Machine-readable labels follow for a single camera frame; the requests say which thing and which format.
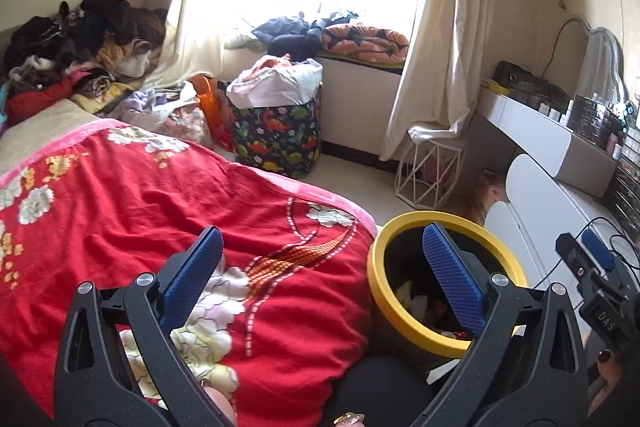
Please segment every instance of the fingernail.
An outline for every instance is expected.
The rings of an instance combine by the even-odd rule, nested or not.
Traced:
[[[601,351],[600,354],[598,355],[598,362],[600,363],[605,363],[607,362],[609,359],[611,358],[611,352],[609,349],[605,349],[604,351]]]

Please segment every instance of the white chair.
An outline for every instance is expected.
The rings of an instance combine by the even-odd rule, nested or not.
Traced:
[[[434,137],[442,131],[436,124],[424,123],[409,129],[410,140],[396,173],[396,196],[416,209],[438,209],[449,199],[460,178],[466,141]]]

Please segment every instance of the red blanket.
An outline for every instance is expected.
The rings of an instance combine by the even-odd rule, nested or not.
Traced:
[[[172,338],[196,377],[231,398],[241,426],[313,427],[370,327],[372,237],[322,203],[136,128],[49,148],[0,180],[0,349],[52,413],[58,341],[78,284],[126,285],[212,224],[224,264]],[[134,373],[154,396],[131,337],[123,333]]]

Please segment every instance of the yellow trash can rim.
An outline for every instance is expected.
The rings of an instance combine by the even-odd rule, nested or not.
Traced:
[[[441,357],[461,359],[470,342],[444,337],[414,319],[398,301],[386,278],[385,251],[391,240],[405,230],[425,227],[434,221],[441,222],[446,229],[464,233],[485,247],[502,265],[515,285],[526,287],[527,279],[520,263],[502,241],[463,217],[427,210],[409,212],[395,217],[382,228],[373,242],[367,259],[369,287],[378,308],[386,320],[416,346]]]

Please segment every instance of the black baseboard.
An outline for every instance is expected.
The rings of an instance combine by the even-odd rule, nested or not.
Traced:
[[[375,154],[370,152],[359,151],[337,143],[322,142],[322,153],[327,156],[334,156],[342,160],[347,160],[360,165],[366,165],[380,171],[393,172],[398,171],[399,162],[396,160],[381,161]]]

